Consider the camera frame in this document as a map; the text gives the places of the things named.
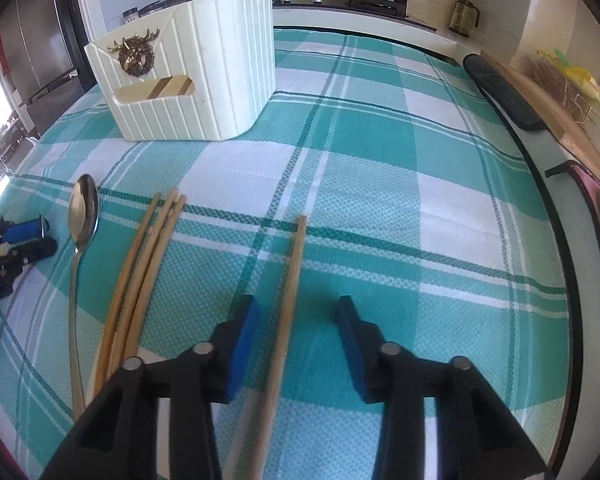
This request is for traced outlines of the light wooden chopstick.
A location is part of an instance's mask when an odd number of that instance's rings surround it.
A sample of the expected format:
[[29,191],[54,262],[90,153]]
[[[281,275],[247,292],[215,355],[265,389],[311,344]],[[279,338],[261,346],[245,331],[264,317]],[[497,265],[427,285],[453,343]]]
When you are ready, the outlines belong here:
[[282,388],[284,368],[289,347],[289,339],[294,319],[297,292],[301,270],[301,260],[306,238],[308,217],[301,216],[298,221],[294,244],[292,245],[289,260],[289,269],[284,287],[283,301],[279,309],[278,329],[270,369],[266,380],[264,396],[260,411],[260,422],[256,440],[254,441],[248,479],[262,479],[265,471],[268,449],[270,448],[272,433],[275,425],[280,388]]

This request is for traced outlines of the large silver spoon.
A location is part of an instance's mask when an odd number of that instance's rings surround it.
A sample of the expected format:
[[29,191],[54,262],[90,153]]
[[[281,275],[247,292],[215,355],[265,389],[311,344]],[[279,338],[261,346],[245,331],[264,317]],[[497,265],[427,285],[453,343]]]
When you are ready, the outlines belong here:
[[69,367],[73,420],[78,420],[85,410],[84,388],[81,376],[78,331],[78,275],[80,261],[88,244],[97,230],[99,217],[98,191],[94,178],[90,174],[82,174],[70,195],[68,206],[68,228],[74,244],[74,254],[70,263],[69,307],[68,307],[68,341]]

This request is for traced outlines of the grey refrigerator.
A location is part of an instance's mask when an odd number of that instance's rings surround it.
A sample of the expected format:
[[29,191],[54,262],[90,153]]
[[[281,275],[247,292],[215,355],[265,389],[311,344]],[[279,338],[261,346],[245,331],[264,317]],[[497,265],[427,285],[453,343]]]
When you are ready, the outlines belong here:
[[42,136],[95,84],[79,0],[0,0],[0,69]]

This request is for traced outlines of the teal white checkered tablecloth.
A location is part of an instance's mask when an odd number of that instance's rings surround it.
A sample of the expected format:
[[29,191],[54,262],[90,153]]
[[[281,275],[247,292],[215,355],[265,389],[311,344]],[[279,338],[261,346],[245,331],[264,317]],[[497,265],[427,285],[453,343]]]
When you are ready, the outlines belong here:
[[0,216],[45,217],[58,243],[0,302],[0,438],[27,477],[38,478],[72,424],[67,206],[82,174],[100,203],[80,267],[84,378],[156,194],[179,190],[186,203],[143,356],[173,358],[206,339],[241,296],[260,304],[242,390],[214,412],[226,478],[248,470],[300,217],[308,232],[266,478],[372,473],[381,409],[352,386],[334,320],[343,295],[416,356],[471,359],[552,455],[569,367],[566,283],[541,194],[498,115],[462,68],[387,41],[279,29],[275,63],[274,96],[235,140],[125,141],[93,89],[10,179]]

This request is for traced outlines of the cream ribbed utensil holder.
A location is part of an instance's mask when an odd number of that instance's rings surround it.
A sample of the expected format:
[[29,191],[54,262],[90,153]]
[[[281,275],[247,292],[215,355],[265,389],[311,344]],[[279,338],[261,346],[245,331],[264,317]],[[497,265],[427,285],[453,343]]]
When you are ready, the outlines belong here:
[[125,140],[225,141],[276,88],[272,0],[192,0],[85,48]]

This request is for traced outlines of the wooden cutting board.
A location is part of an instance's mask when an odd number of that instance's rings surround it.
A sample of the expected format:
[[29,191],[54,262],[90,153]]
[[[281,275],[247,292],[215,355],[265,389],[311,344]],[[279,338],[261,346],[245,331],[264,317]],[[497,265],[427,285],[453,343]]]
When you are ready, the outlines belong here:
[[544,89],[518,70],[503,64],[485,50],[481,51],[480,56],[522,95],[562,147],[570,151],[600,181],[600,153],[571,115]]

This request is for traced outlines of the glass french press jug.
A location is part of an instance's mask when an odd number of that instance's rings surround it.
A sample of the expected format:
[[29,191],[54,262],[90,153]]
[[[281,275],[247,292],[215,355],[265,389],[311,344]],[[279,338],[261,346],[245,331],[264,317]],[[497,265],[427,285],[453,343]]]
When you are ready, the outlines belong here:
[[481,12],[470,0],[455,0],[449,30],[469,37],[479,27],[480,20]]

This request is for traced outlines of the black gas stove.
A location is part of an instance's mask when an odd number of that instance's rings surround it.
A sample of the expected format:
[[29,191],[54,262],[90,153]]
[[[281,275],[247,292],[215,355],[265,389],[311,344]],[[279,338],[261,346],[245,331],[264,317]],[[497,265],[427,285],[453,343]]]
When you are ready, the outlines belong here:
[[358,14],[388,18],[435,32],[437,29],[407,12],[408,0],[273,0],[276,8],[302,6],[302,8],[350,11]]

